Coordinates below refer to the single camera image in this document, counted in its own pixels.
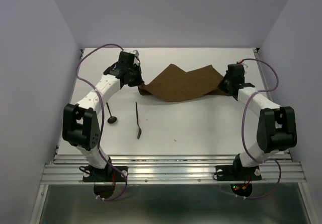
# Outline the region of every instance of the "brown cloth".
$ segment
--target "brown cloth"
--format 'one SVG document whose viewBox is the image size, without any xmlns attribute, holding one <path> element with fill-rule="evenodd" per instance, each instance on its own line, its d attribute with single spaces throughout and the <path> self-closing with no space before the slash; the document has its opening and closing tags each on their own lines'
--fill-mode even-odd
<svg viewBox="0 0 322 224">
<path fill-rule="evenodd" d="M 154 95 L 166 102 L 182 102 L 204 95 L 226 95 L 217 88 L 223 76 L 212 65 L 185 72 L 170 64 L 150 84 L 140 86 L 141 95 Z"/>
</svg>

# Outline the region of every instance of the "lavender wall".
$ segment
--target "lavender wall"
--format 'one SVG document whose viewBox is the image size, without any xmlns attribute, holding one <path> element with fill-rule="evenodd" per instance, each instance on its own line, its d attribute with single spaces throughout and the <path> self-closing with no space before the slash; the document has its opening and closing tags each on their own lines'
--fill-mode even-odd
<svg viewBox="0 0 322 224">
<path fill-rule="evenodd" d="M 81 46 L 259 47 L 287 0 L 55 0 Z"/>
<path fill-rule="evenodd" d="M 289 0 L 268 34 L 260 57 L 280 77 L 273 99 L 296 111 L 298 145 L 292 156 L 301 161 L 322 222 L 322 0 Z M 270 86 L 275 79 L 269 70 Z"/>
<path fill-rule="evenodd" d="M 0 223 L 29 223 L 79 49 L 54 0 L 0 0 Z"/>
</svg>

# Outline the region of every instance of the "white table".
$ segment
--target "white table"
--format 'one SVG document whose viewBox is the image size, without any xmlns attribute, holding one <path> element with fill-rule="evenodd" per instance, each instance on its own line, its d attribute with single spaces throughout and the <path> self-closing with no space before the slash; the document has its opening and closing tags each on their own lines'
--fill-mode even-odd
<svg viewBox="0 0 322 224">
<path fill-rule="evenodd" d="M 85 49 L 84 55 L 93 49 Z M 185 71 L 212 64 L 222 75 L 227 65 L 243 58 L 254 58 L 250 48 L 138 48 L 143 80 L 151 82 L 170 63 Z M 117 61 L 120 50 L 104 48 L 86 59 L 79 75 L 94 85 L 103 71 Z M 257 89 L 264 85 L 255 61 L 246 63 L 246 82 Z M 71 103 L 83 98 L 91 88 L 76 81 Z M 138 103 L 140 140 L 136 139 L 135 102 Z M 154 96 L 141 96 L 137 88 L 125 86 L 109 101 L 114 125 L 105 124 L 101 146 L 108 155 L 236 155 L 243 151 L 241 122 L 244 105 L 233 97 L 205 96 L 200 99 L 167 103 Z M 256 140 L 258 118 L 251 111 L 246 118 L 246 142 Z M 60 138 L 58 155 L 80 152 Z"/>
</svg>

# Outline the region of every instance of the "purple cable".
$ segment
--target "purple cable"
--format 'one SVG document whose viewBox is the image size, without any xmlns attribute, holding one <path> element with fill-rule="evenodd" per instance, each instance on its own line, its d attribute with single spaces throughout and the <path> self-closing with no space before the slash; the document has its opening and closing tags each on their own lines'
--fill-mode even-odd
<svg viewBox="0 0 322 224">
<path fill-rule="evenodd" d="M 81 60 L 80 60 L 80 62 L 79 62 L 79 64 L 78 64 L 78 66 L 77 66 L 77 71 L 76 71 L 76 78 L 77 79 L 79 79 L 79 80 L 81 80 L 82 82 L 85 82 L 86 84 L 88 84 L 89 86 L 91 86 L 91 88 L 93 88 L 93 90 L 96 92 L 96 94 L 97 94 L 97 96 L 99 97 L 99 102 L 100 102 L 100 105 L 101 105 L 101 109 L 102 109 L 102 124 L 101 124 L 101 137 L 100 137 L 100 140 L 99 140 L 99 142 L 98 142 L 98 144 L 97 144 L 97 148 L 98 148 L 98 150 L 99 150 L 99 154 L 100 154 L 100 156 L 104 159 L 104 161 L 106 162 L 106 164 L 108 164 L 113 170 L 115 170 L 116 172 L 118 172 L 121 176 L 123 176 L 123 178 L 125 179 L 125 187 L 124 187 L 124 189 L 122 190 L 122 192 L 119 194 L 119 195 L 117 195 L 117 196 L 115 196 L 115 197 L 113 197 L 113 198 L 111 198 L 111 199 L 102 199 L 101 197 L 99 197 L 99 196 L 97 196 L 97 195 L 95 195 L 98 199 L 100 199 L 100 200 L 103 200 L 103 201 L 110 201 L 110 200 L 115 200 L 115 199 L 117 199 L 117 198 L 119 198 L 124 192 L 125 192 L 125 190 L 126 190 L 126 188 L 127 188 L 127 177 L 119 170 L 119 169 L 117 169 L 117 168 L 115 168 L 105 157 L 104 157 L 104 155 L 102 154 L 102 152 L 101 152 L 101 138 L 102 138 L 102 135 L 103 135 L 103 128 L 104 128 L 104 122 L 105 122 L 105 111 L 104 111 L 104 103 L 103 103 L 103 99 L 102 99 L 102 96 L 101 96 L 101 93 L 100 92 L 98 92 L 97 90 L 96 90 L 96 87 L 92 84 L 92 83 L 90 83 L 89 81 L 87 81 L 86 79 L 84 79 L 84 78 L 81 78 L 81 77 L 79 77 L 79 75 L 78 75 L 78 73 L 79 73 L 79 68 L 80 68 L 80 66 L 81 66 L 81 63 L 87 58 L 87 57 L 89 57 L 91 54 L 93 54 L 94 52 L 96 52 L 97 50 L 99 50 L 99 49 L 101 49 L 101 48 L 104 48 L 104 47 L 107 47 L 107 46 L 116 46 L 116 47 L 118 47 L 118 48 L 120 48 L 122 51 L 124 50 L 120 45 L 117 45 L 117 44 L 104 44 L 104 45 L 102 45 L 102 46 L 100 46 L 100 47 L 98 47 L 98 48 L 96 48 L 96 49 L 94 49 L 93 51 L 91 51 L 90 53 L 88 53 L 87 55 L 85 55 Z"/>
<path fill-rule="evenodd" d="M 243 142 L 243 147 L 244 147 L 244 150 L 245 150 L 245 152 L 246 152 L 246 154 L 253 160 L 253 161 L 255 161 L 256 163 L 258 163 L 258 164 L 262 164 L 262 163 L 265 163 L 265 162 L 267 162 L 268 160 L 272 160 L 272 161 L 274 161 L 276 164 L 277 164 L 277 166 L 278 166 L 278 169 L 279 169 L 279 176 L 278 176 L 278 180 L 277 180 L 277 182 L 276 182 L 276 185 L 274 186 L 274 188 L 272 189 L 272 190 L 270 190 L 269 192 L 267 192 L 267 193 L 265 193 L 265 194 L 263 194 L 263 195 L 260 195 L 260 196 L 255 196 L 255 197 L 246 197 L 245 199 L 250 199 L 250 200 L 255 200 L 255 199 L 260 199 L 260 198 L 263 198 L 263 197 L 265 197 L 265 196 L 268 196 L 269 194 L 271 194 L 271 193 L 273 193 L 274 191 L 275 191 L 275 189 L 277 188 L 277 186 L 279 185 L 279 183 L 280 183 L 280 181 L 281 181 L 281 177 L 282 177 L 282 169 L 281 169 L 281 165 L 279 164 L 279 162 L 276 160 L 276 159 L 274 159 L 274 158 L 267 158 L 267 159 L 265 159 L 263 162 L 261 162 L 261 161 L 258 161 L 257 159 L 255 159 L 252 155 L 251 155 L 251 153 L 248 151 L 248 149 L 247 149 L 247 147 L 246 147 L 246 142 L 245 142 L 245 119 L 246 119 L 246 112 L 247 112 L 247 109 L 248 109 L 248 106 L 249 106 L 249 104 L 251 103 L 251 101 L 252 101 L 252 99 L 253 99 L 253 97 L 255 96 L 255 95 L 257 95 L 258 93 L 260 93 L 260 92 L 272 92 L 272 91 L 274 91 L 274 90 L 276 90 L 277 89 L 277 87 L 278 87 L 278 85 L 279 85 L 279 79 L 278 79 L 278 76 L 277 76 L 277 73 L 276 73 L 276 71 L 269 65 L 269 64 L 267 64 L 266 62 L 264 62 L 264 61 L 262 61 L 262 60 L 259 60 L 259 59 L 253 59 L 253 58 L 246 58 L 246 59 L 243 59 L 243 60 L 241 60 L 239 63 L 243 63 L 244 61 L 246 61 L 246 60 L 253 60 L 253 61 L 257 61 L 257 62 L 260 62 L 260 63 L 263 63 L 264 65 L 266 65 L 266 66 L 268 66 L 271 70 L 272 70 L 272 72 L 274 73 L 274 75 L 275 75 L 275 78 L 276 78 L 276 85 L 275 85 L 275 87 L 274 88 L 272 88 L 272 89 L 268 89 L 268 90 L 259 90 L 259 91 L 257 91 L 257 92 L 254 92 L 250 97 L 249 97 L 249 99 L 248 99 L 248 101 L 246 102 L 246 104 L 245 104 L 245 108 L 244 108 L 244 112 L 243 112 L 243 119 L 242 119 L 242 123 L 241 123 L 241 134 L 242 134 L 242 136 L 241 136 L 241 139 L 242 139 L 242 142 Z M 244 197 L 242 197 L 242 196 L 239 196 L 239 195 L 234 195 L 234 194 L 231 194 L 231 193 L 228 193 L 228 192 L 226 192 L 226 191 L 223 191 L 223 190 L 220 190 L 221 192 L 224 192 L 224 193 L 226 193 L 226 194 L 229 194 L 229 195 L 233 195 L 233 196 L 236 196 L 236 197 L 241 197 L 241 198 L 244 198 Z"/>
</svg>

